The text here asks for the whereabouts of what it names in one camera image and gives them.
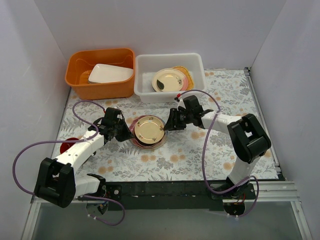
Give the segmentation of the cream floral plate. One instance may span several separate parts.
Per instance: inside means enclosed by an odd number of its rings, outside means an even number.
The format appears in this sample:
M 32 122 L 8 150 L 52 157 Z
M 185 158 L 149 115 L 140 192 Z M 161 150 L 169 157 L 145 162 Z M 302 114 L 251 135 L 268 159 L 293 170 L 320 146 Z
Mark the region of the cream floral plate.
M 164 123 L 156 116 L 143 116 L 135 124 L 134 133 L 140 142 L 147 145 L 156 144 L 165 135 Z

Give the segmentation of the woven bamboo tray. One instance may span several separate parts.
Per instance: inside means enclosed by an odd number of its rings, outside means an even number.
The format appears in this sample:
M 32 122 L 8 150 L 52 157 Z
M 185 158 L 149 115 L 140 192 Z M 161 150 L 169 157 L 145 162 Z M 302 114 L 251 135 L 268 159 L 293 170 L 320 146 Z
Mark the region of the woven bamboo tray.
M 187 87 L 184 88 L 185 91 L 192 90 L 195 87 L 195 82 L 193 80 L 193 77 L 191 76 L 191 73 L 187 68 L 184 66 L 174 66 L 174 69 L 182 72 L 186 78 L 187 78 Z

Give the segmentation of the cream and pink plate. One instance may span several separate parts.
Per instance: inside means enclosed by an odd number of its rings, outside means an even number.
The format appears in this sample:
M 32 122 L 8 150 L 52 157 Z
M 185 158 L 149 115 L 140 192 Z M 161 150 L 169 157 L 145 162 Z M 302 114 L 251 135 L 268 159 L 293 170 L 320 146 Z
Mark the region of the cream and pink plate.
M 179 91 L 185 91 L 189 85 L 188 78 L 182 72 L 176 73 L 176 79 L 178 86 L 180 87 Z

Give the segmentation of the cream and black plate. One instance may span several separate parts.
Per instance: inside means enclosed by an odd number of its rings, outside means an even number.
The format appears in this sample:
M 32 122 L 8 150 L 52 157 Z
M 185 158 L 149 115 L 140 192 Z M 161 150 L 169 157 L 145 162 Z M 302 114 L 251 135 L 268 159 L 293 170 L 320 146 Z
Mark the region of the cream and black plate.
M 151 80 L 156 92 L 179 92 L 185 83 L 185 75 L 175 68 L 165 68 L 156 72 Z

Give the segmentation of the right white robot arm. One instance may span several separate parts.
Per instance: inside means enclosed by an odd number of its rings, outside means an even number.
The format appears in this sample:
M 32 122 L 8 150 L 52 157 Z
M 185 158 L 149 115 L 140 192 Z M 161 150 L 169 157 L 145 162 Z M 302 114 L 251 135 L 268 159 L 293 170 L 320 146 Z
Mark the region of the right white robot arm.
M 237 199 L 245 192 L 245 187 L 253 179 L 252 171 L 256 163 L 271 148 L 272 143 L 264 128 L 255 115 L 231 116 L 221 113 L 221 109 L 203 109 L 195 95 L 175 98 L 176 108 L 171 108 L 164 129 L 166 131 L 181 131 L 188 124 L 207 131 L 203 143 L 201 161 L 205 162 L 206 149 L 212 130 L 229 136 L 236 154 L 235 164 L 220 188 L 210 186 L 202 163 L 203 180 L 207 190 L 220 196 Z

